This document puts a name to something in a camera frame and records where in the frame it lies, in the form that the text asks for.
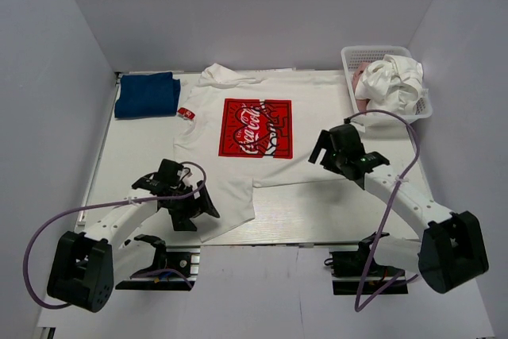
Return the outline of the folded blue t shirt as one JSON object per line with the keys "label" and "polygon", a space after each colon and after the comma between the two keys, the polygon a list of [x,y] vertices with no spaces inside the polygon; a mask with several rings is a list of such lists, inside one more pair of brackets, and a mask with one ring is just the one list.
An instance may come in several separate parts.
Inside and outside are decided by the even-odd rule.
{"label": "folded blue t shirt", "polygon": [[114,116],[116,119],[175,116],[180,92],[180,80],[172,72],[123,75]]}

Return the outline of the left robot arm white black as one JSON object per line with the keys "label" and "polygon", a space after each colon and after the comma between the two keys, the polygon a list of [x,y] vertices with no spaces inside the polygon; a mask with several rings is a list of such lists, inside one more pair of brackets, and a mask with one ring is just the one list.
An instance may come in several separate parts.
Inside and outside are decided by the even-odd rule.
{"label": "left robot arm white black", "polygon": [[206,189],[206,177],[192,181],[198,164],[162,160],[157,171],[141,176],[109,212],[80,233],[66,232],[58,241],[47,293],[68,305],[100,311],[124,280],[170,271],[165,240],[140,228],[166,210],[176,231],[195,231],[202,214],[219,218]]}

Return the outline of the crumpled white t shirt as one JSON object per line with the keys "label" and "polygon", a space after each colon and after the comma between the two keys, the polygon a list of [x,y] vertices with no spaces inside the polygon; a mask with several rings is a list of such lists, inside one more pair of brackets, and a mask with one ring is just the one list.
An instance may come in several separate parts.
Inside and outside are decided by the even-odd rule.
{"label": "crumpled white t shirt", "polygon": [[410,57],[389,54],[369,64],[362,76],[371,95],[367,110],[415,115],[425,96],[422,65]]}

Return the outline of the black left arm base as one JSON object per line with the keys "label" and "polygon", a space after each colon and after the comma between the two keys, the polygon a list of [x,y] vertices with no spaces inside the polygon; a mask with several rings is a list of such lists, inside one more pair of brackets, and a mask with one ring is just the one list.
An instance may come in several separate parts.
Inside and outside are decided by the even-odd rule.
{"label": "black left arm base", "polygon": [[119,291],[190,291],[198,276],[199,247],[168,248],[162,271],[144,278],[128,278],[115,289]]}

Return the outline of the white Coca-Cola t shirt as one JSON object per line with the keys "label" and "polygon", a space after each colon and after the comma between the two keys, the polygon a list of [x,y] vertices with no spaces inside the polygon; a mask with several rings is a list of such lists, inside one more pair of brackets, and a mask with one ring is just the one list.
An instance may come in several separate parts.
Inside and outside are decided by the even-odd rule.
{"label": "white Coca-Cola t shirt", "polygon": [[206,172],[220,214],[194,220],[206,242],[254,219],[255,188],[332,180],[308,159],[323,129],[350,114],[344,75],[253,78],[212,64],[181,105],[187,130],[173,140],[178,162]]}

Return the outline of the white perforated plastic basket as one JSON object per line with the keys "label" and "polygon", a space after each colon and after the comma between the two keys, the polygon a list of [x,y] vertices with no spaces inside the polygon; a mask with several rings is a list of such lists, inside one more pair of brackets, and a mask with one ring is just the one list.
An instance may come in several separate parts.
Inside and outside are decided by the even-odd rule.
{"label": "white perforated plastic basket", "polygon": [[408,49],[391,45],[348,46],[341,50],[353,111],[365,126],[391,125],[394,119],[375,112],[381,109],[409,123],[428,118],[433,108],[423,84],[423,67]]}

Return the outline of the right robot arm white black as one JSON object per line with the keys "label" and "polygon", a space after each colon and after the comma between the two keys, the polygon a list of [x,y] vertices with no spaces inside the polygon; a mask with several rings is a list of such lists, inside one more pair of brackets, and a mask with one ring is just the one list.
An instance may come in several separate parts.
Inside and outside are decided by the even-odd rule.
{"label": "right robot arm white black", "polygon": [[403,180],[386,157],[365,151],[353,125],[321,131],[309,161],[385,202],[418,236],[412,241],[373,233],[355,251],[332,252],[325,265],[337,278],[362,272],[382,278],[406,271],[444,294],[488,271],[479,219],[469,211],[456,213],[434,202]]}

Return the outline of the pink printed t shirt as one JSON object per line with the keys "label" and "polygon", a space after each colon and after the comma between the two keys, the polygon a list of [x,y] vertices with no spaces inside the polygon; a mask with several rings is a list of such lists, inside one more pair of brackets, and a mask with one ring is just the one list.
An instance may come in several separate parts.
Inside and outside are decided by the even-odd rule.
{"label": "pink printed t shirt", "polygon": [[363,73],[369,65],[368,62],[362,62],[352,76],[353,97],[359,111],[366,111],[371,100],[371,95],[362,80]]}

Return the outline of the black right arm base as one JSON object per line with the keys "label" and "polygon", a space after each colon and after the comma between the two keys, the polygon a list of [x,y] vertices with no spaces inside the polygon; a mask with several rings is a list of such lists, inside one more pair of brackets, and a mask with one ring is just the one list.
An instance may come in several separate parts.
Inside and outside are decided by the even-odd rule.
{"label": "black right arm base", "polygon": [[[324,266],[331,271],[334,295],[356,294],[366,259],[367,256],[361,255],[359,251],[335,251],[329,254],[324,260]],[[399,272],[400,269],[381,266],[372,261],[362,294],[372,295]]]}

